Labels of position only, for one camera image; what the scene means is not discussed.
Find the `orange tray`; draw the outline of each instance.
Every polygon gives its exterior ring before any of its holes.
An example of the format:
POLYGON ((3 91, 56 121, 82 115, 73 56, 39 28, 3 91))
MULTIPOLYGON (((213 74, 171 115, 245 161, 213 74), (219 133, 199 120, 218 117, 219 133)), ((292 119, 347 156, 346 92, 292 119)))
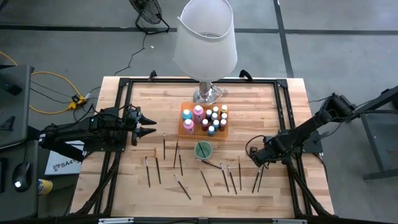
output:
POLYGON ((228 137, 229 108, 228 108, 228 111, 226 112, 228 117, 227 117, 227 122, 226 122, 226 126, 225 126, 224 131, 217 130, 215 132, 214 136, 209 136, 209 135, 207 135, 207 131, 204 131, 204 130, 201 129, 201 124, 195 124, 194 127, 193 127, 194 128, 193 134, 185 134, 184 127, 183 127, 183 124, 182 124, 183 123, 182 116, 181 116, 182 111, 188 109, 188 110, 190 110, 192 112, 192 116, 193 116, 193 108, 196 105, 200 105, 200 106, 203 107, 205 115, 206 115, 206 110, 212 110, 214 106, 218 106, 218 108, 220 109, 220 112, 219 112, 218 115, 219 115, 219 117, 221 115, 221 106, 222 105, 207 105, 207 104, 200 104, 200 103, 184 102, 184 103, 181 104, 180 122, 179 122, 179 125, 178 125, 178 136, 180 138, 192 138, 192 139, 203 139, 203 140, 213 140, 213 141, 224 141, 228 137))

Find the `green cup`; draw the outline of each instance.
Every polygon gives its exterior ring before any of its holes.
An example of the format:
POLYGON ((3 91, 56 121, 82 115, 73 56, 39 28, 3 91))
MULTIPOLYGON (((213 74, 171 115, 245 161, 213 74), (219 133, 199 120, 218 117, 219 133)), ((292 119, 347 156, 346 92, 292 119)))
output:
POLYGON ((211 154, 213 153, 213 147, 211 146, 210 143, 202 141, 199 142, 196 146, 195 146, 195 155, 199 158, 199 159, 208 159, 210 158, 211 154))

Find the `paintbrush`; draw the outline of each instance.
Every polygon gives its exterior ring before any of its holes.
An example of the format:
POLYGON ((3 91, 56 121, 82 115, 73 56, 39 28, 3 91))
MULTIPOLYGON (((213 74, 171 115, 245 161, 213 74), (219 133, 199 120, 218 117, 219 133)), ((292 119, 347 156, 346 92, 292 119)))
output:
POLYGON ((179 148, 179 147, 178 147, 178 158, 180 159, 181 175, 184 175, 184 174, 182 173, 181 153, 180 153, 180 148, 179 148))
POLYGON ((155 148, 155 159, 156 159, 156 168, 157 168, 157 175, 159 176, 159 183, 162 184, 162 181, 160 180, 160 170, 159 170, 159 162, 157 160, 157 151, 155 148))
POLYGON ((261 169, 261 175, 260 175, 260 181, 259 181, 259 187, 257 188, 257 192, 260 191, 260 185, 261 185, 261 179, 262 179, 262 173, 264 172, 264 166, 261 169))
POLYGON ((175 180, 177 181, 177 183, 181 186, 182 190, 184 190, 185 194, 188 196, 189 200, 191 200, 191 197, 189 197, 188 192, 185 190, 184 186, 181 184, 181 182, 178 180, 177 176, 174 175, 175 180))
POLYGON ((222 171, 222 173, 223 173, 223 177, 224 177, 224 180, 225 180, 226 190, 229 192, 228 183, 227 183, 227 181, 226 181, 226 177, 225 177, 225 173, 224 173, 223 164, 220 163, 220 166, 221 166, 221 171, 222 171))
POLYGON ((210 191, 209 185, 207 184, 207 181, 206 181, 205 175, 203 174, 203 171, 201 170, 201 167, 199 167, 199 169, 200 169, 200 172, 201 172, 201 176, 203 177, 203 180, 205 180, 205 184, 206 184, 207 190, 209 190, 210 196, 213 196, 213 194, 211 194, 211 191, 210 191))
POLYGON ((203 154, 203 158, 206 158, 205 153, 203 152, 203 148, 201 147, 201 145, 199 143, 199 140, 197 140, 197 141, 198 141, 198 145, 200 147, 201 153, 203 154))
POLYGON ((239 164, 239 186, 242 190, 242 177, 241 177, 241 157, 238 156, 238 164, 239 164))
POLYGON ((147 176, 148 176, 148 185, 150 187, 150 180, 149 180, 149 168, 148 168, 148 157, 145 157, 145 165, 147 167, 147 176))
POLYGON ((177 139, 177 144, 175 145, 175 153, 174 153, 174 164, 173 164, 173 168, 175 168, 175 159, 177 158, 177 148, 178 148, 178 139, 177 139))
POLYGON ((209 162, 203 161, 203 160, 201 160, 201 159, 198 159, 198 158, 197 158, 197 160, 199 160, 200 162, 202 162, 202 163, 205 163, 205 164, 207 164, 207 165, 211 165, 211 166, 213 166, 213 167, 215 167, 215 168, 219 168, 219 169, 221 169, 221 167, 219 167, 219 166, 216 166, 216 165, 214 165, 214 164, 211 164, 211 163, 209 163, 209 162))
POLYGON ((163 160, 166 159, 166 134, 163 133, 163 160))
POLYGON ((257 172, 256 180, 254 181, 253 190, 251 190, 251 193, 254 193, 254 188, 256 188, 257 179, 259 178, 260 175, 260 169, 261 167, 259 168, 259 172, 257 172))
POLYGON ((229 168, 229 165, 227 165, 227 168, 228 168, 229 176, 231 177, 232 185, 234 186, 235 194, 238 194, 238 192, 236 191, 235 182, 232 177, 232 173, 231 173, 231 169, 229 168))

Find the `pink paint bottle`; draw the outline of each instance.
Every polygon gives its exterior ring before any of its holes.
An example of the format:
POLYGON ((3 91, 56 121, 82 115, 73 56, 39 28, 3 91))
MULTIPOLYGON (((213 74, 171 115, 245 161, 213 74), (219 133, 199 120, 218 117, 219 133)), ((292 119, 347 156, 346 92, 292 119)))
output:
POLYGON ((203 107, 196 105, 193 109, 193 122, 195 124, 200 124, 203 120, 204 113, 203 107))
POLYGON ((185 134, 193 134, 193 121, 186 119, 183 123, 185 134))

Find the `computer mouse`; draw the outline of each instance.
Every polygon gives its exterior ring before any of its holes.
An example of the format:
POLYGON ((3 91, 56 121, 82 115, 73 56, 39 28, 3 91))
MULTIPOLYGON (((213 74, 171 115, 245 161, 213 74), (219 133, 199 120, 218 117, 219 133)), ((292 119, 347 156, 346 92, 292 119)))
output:
POLYGON ((29 162, 18 164, 12 173, 12 185, 18 192, 24 192, 32 184, 32 174, 29 162))

